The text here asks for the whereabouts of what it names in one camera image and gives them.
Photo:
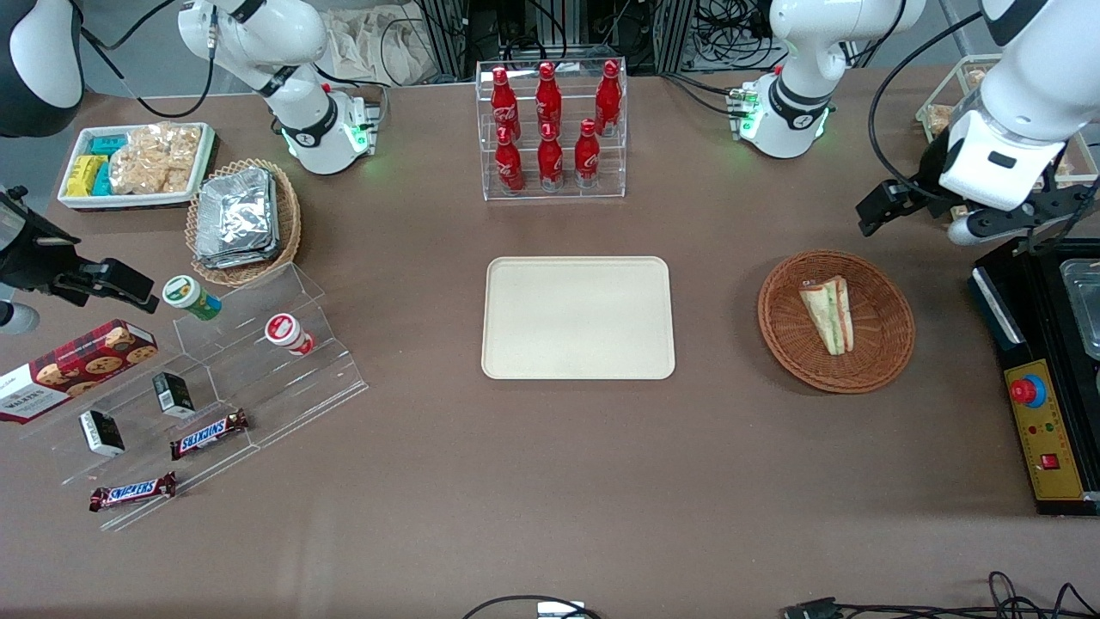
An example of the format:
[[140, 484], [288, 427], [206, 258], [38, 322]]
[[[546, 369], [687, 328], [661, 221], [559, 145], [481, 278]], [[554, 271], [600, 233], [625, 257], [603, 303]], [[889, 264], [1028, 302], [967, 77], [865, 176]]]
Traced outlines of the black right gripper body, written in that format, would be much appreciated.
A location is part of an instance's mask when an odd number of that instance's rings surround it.
[[76, 247], [82, 239], [67, 234], [23, 203], [25, 189], [4, 189], [1, 281], [16, 290], [61, 298], [88, 298], [91, 262]]

